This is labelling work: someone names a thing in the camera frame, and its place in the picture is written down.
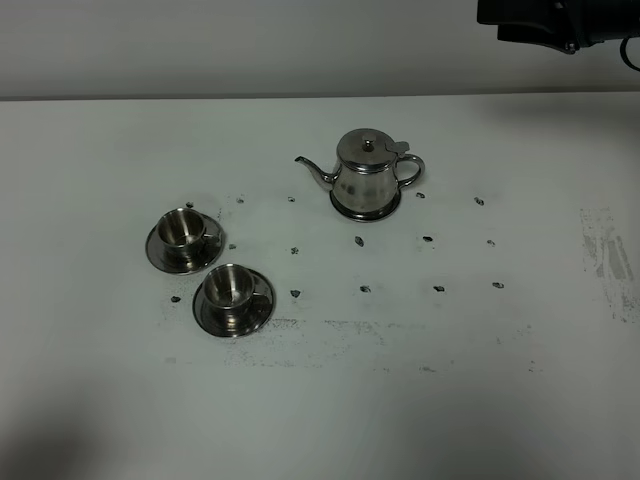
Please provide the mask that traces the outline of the right robot arm black grey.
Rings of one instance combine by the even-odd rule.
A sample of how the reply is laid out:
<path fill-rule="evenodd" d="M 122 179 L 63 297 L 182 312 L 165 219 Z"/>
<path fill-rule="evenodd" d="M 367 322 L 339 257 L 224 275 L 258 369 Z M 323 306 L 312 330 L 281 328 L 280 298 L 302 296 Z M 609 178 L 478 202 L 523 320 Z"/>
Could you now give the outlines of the right robot arm black grey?
<path fill-rule="evenodd" d="M 573 54 L 639 35 L 639 0 L 480 0 L 477 22 L 497 38 Z"/>

